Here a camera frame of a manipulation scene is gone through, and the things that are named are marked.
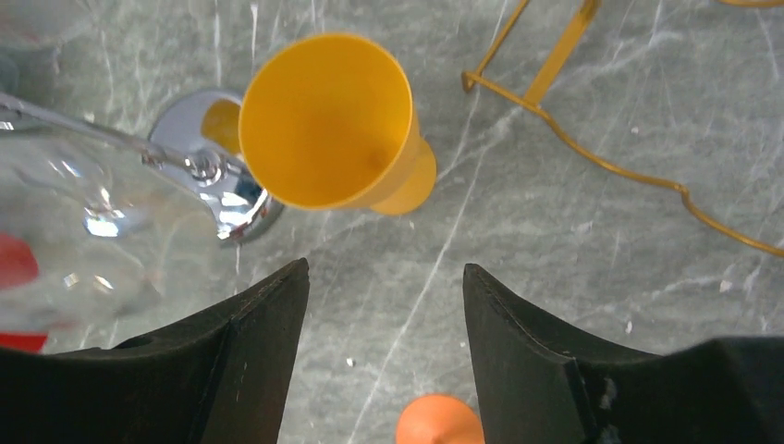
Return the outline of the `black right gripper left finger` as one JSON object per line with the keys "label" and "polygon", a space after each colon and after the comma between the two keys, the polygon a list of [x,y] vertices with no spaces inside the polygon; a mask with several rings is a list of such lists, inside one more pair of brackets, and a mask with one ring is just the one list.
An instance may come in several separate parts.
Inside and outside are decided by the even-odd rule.
{"label": "black right gripper left finger", "polygon": [[5,443],[274,443],[309,300],[295,260],[115,348],[1,352]]}

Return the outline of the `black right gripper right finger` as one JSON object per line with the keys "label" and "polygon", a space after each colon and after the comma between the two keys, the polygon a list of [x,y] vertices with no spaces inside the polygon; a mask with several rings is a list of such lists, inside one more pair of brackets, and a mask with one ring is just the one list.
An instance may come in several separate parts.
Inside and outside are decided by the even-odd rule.
{"label": "black right gripper right finger", "polygon": [[462,293],[488,443],[783,439],[780,337],[720,337],[656,355],[561,320],[475,264]]}

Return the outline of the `red plastic goblet back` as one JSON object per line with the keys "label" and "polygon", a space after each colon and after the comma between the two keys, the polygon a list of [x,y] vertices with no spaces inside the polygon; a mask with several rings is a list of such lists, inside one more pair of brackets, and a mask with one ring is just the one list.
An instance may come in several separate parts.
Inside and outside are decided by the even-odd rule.
{"label": "red plastic goblet back", "polygon": [[1,233],[1,346],[39,353],[48,333],[34,327],[24,313],[26,306],[18,291],[39,276],[38,262],[29,244]]}

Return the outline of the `clear wine glass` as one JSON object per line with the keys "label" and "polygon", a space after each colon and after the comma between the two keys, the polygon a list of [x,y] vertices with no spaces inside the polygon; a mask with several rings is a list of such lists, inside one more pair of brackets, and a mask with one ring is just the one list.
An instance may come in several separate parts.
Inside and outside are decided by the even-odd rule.
{"label": "clear wine glass", "polygon": [[2,133],[2,232],[38,262],[18,297],[49,352],[112,347],[234,289],[203,205],[133,156],[64,131]]}

